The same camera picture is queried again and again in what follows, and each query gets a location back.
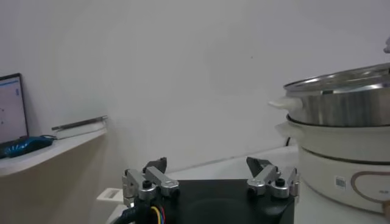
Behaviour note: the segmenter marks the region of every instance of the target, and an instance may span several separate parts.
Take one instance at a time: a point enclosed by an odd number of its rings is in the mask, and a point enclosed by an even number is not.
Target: black platform
[[[250,199],[247,180],[180,180],[177,201],[159,198],[167,224],[293,224],[294,197]]]

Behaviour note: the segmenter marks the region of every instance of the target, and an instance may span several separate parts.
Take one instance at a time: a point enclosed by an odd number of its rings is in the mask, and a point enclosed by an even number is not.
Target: white label
[[[347,189],[347,182],[344,177],[335,176],[335,187],[340,190]]]

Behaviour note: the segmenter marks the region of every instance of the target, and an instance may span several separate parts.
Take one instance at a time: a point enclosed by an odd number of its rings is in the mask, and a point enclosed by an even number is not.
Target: wall-mounted shelf
[[[102,129],[92,133],[54,141],[52,146],[25,154],[23,156],[0,159],[0,177],[18,173],[41,164],[49,159],[61,155],[64,152],[74,149],[79,145],[98,138],[99,136],[106,134],[106,132],[106,129]]]

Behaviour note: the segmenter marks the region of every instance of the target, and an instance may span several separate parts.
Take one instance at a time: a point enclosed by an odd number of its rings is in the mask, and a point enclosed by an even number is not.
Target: stainless steel lid
[[[390,87],[390,63],[321,75],[284,86],[288,93],[323,95]]]

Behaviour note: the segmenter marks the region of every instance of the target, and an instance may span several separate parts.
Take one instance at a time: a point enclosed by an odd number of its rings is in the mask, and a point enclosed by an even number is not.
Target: black screw
[[[277,180],[275,181],[275,185],[276,185],[277,187],[283,187],[283,186],[285,185],[285,181],[284,181],[283,179],[279,178],[279,179],[277,179]]]
[[[249,198],[254,198],[254,197],[256,197],[256,191],[255,191],[254,189],[252,189],[252,188],[249,188],[248,191],[247,191],[247,196],[248,196]]]
[[[171,194],[171,197],[173,199],[177,199],[178,197],[180,196],[180,190],[179,189],[175,189],[172,194]]]
[[[151,181],[149,181],[149,180],[144,180],[143,182],[142,182],[142,188],[143,189],[149,189],[149,188],[151,188],[152,187],[152,182]]]

